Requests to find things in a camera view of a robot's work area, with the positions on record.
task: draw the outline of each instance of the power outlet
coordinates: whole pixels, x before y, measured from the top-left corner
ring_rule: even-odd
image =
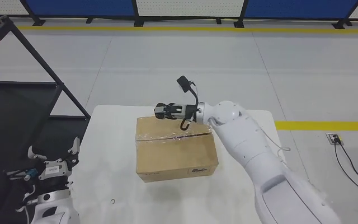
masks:
[[[336,134],[336,133],[326,133],[328,141],[332,145],[335,144],[335,138],[334,138],[335,135],[338,135],[338,134]],[[342,145],[344,145],[342,137],[338,135],[338,138],[340,138]]]

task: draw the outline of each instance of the box label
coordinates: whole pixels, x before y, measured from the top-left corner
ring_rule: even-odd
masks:
[[[200,167],[188,169],[188,174],[201,174],[204,172],[210,172],[210,167]]]
[[[47,175],[47,174],[56,174],[59,171],[60,171],[60,166],[48,167],[48,168],[45,169],[45,175]]]

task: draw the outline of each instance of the yellow floor line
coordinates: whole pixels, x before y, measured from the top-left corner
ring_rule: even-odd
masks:
[[[358,122],[276,121],[277,130],[358,130]]]
[[[358,29],[301,29],[301,28],[234,28],[234,27],[173,27],[173,26],[18,26],[20,30],[51,31],[207,31],[207,32],[297,32],[308,34],[358,34]]]

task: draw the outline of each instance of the cardboard box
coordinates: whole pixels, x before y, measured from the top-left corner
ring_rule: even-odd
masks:
[[[138,118],[136,173],[144,182],[209,176],[218,166],[213,134],[206,125],[181,120]]]

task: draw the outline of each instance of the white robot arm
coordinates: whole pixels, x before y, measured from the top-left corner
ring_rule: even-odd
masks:
[[[178,80],[184,91],[191,85],[185,80]],[[341,223],[314,187],[272,153],[264,132],[240,105],[230,101],[215,106],[204,102],[158,104],[154,112],[159,119],[189,120],[210,125],[215,130],[229,154],[250,176],[255,187],[256,211],[262,223]]]

